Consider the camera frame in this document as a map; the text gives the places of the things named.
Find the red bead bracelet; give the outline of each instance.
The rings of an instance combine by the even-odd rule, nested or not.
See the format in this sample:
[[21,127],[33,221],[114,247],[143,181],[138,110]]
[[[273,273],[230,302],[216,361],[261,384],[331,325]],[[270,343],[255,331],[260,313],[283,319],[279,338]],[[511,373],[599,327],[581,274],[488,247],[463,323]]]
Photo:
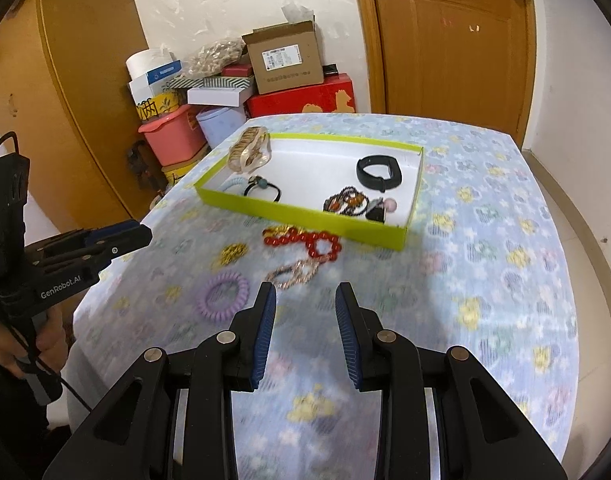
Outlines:
[[[327,240],[330,242],[331,247],[329,253],[319,253],[316,247],[318,240]],[[290,227],[284,235],[279,237],[266,236],[263,238],[263,243],[272,246],[287,245],[299,242],[304,242],[309,256],[321,263],[335,261],[338,254],[341,252],[341,249],[343,249],[342,245],[339,243],[339,237],[337,235],[330,234],[327,231],[299,232],[296,227]]]

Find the clear plastic bag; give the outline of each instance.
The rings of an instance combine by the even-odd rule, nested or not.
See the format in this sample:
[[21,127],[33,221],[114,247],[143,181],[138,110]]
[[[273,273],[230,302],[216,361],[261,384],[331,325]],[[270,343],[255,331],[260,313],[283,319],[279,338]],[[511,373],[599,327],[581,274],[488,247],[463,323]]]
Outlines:
[[241,57],[244,50],[241,38],[225,38],[202,46],[183,66],[183,73],[192,79],[218,74],[223,68]]

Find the plastic bag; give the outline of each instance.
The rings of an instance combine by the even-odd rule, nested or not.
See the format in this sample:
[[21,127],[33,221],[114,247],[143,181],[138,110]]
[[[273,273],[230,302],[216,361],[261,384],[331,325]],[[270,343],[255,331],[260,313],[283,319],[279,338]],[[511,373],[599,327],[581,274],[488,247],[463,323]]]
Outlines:
[[183,73],[192,79],[216,75],[241,57],[244,46],[241,38],[226,38],[204,45],[184,63]]
[[281,7],[283,15],[288,20],[288,23],[299,23],[299,22],[314,22],[314,10],[308,9],[304,6],[298,6],[294,1],[289,1],[283,7]]

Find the blue floral bedsheet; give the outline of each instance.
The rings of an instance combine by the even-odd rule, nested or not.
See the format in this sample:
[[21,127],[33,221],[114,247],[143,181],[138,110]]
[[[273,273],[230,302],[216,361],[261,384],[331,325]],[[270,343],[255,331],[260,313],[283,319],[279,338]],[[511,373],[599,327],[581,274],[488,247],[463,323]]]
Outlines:
[[[356,392],[348,378],[333,308],[345,280],[385,327],[418,346],[471,349],[561,459],[578,378],[575,307],[554,223],[511,138],[363,114],[274,116],[250,125],[410,142],[424,146],[426,158],[403,251],[343,240],[338,261],[307,285],[279,291],[265,378],[255,394],[233,396],[240,478],[373,477],[380,400]],[[77,309],[78,345],[106,386],[150,346],[181,351],[228,326],[196,311],[225,245],[249,246],[228,267],[248,278],[249,306],[270,270],[306,256],[301,246],[265,246],[270,222],[199,200],[193,183],[238,134],[157,205],[144,221],[154,234],[150,246],[103,271]],[[436,444],[432,467],[438,478]]]

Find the wooden door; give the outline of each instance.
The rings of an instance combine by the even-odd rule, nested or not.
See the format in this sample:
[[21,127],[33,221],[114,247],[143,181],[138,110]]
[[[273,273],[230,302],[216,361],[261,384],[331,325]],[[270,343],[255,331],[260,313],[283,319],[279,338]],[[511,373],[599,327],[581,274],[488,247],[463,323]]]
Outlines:
[[126,163],[141,125],[128,89],[126,59],[148,48],[134,0],[41,0],[55,78],[82,142],[133,218],[155,192]]
[[24,0],[0,23],[0,134],[19,136],[21,153],[30,159],[30,192],[61,232],[121,222],[130,216],[55,89],[39,1]]
[[476,124],[520,146],[532,98],[532,0],[376,0],[390,114]]

